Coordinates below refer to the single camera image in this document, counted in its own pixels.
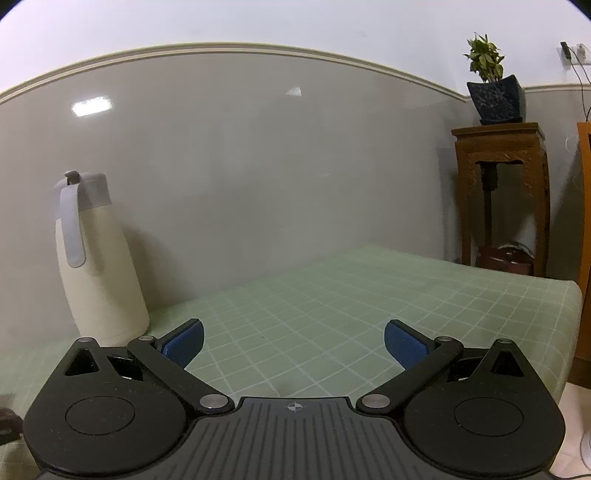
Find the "carved wooden plant stand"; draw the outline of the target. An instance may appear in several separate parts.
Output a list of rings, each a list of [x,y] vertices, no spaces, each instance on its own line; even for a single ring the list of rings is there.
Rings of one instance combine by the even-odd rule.
[[[532,223],[532,254],[514,271],[544,277],[550,235],[545,136],[536,122],[456,128],[461,263],[507,268],[501,261],[518,231]]]

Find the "brown box under stand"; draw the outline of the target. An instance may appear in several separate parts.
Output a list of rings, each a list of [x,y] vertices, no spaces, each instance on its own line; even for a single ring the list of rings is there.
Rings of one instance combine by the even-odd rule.
[[[534,258],[527,251],[516,246],[478,249],[476,266],[479,268],[531,276],[534,273]]]

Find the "potted green plant black pot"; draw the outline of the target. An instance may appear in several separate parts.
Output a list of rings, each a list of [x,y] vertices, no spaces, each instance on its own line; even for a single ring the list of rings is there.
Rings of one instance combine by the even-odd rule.
[[[481,80],[467,83],[480,123],[523,123],[527,111],[525,92],[515,75],[505,75],[505,56],[487,35],[476,33],[467,43],[470,50],[464,56],[470,71]]]

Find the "white thermos jug grey lid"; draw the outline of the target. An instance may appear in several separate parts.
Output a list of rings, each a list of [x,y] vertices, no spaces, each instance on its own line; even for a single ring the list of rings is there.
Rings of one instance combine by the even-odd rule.
[[[53,207],[60,277],[79,334],[105,347],[143,335],[149,315],[106,176],[66,172]]]

